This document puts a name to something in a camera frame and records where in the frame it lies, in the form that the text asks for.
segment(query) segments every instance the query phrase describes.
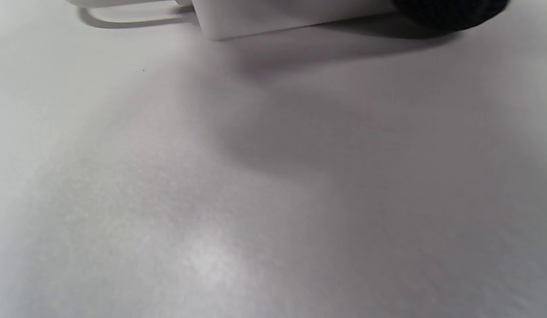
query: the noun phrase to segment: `white surface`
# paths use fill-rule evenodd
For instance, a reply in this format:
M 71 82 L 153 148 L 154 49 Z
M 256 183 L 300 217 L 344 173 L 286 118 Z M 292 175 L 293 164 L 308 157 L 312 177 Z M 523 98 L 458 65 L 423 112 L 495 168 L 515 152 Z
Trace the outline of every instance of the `white surface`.
M 233 38 L 394 10 L 390 0 L 194 0 L 203 33 Z
M 547 318 L 547 0 L 382 32 L 0 0 L 0 318 Z

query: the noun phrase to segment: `black object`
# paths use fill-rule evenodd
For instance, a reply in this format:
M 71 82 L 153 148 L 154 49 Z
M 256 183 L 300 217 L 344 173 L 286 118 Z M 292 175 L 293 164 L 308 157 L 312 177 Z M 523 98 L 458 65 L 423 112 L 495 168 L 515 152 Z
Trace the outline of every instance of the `black object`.
M 421 26 L 455 32 L 479 26 L 501 13 L 509 0 L 393 0 L 402 14 Z

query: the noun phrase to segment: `white table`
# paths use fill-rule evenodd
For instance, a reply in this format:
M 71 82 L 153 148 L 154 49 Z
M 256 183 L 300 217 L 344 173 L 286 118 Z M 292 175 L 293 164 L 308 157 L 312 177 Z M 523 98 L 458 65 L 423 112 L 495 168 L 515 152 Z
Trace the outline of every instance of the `white table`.
M 547 0 L 434 40 L 153 5 L 0 0 L 0 318 L 547 318 Z

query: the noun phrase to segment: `black fabric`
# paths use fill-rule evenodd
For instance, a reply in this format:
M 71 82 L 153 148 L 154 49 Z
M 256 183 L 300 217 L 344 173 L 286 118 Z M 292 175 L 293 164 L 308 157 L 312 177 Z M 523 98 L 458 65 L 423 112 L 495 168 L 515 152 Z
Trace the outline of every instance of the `black fabric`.
M 421 26 L 455 32 L 479 26 L 501 13 L 509 0 L 393 0 L 398 10 Z

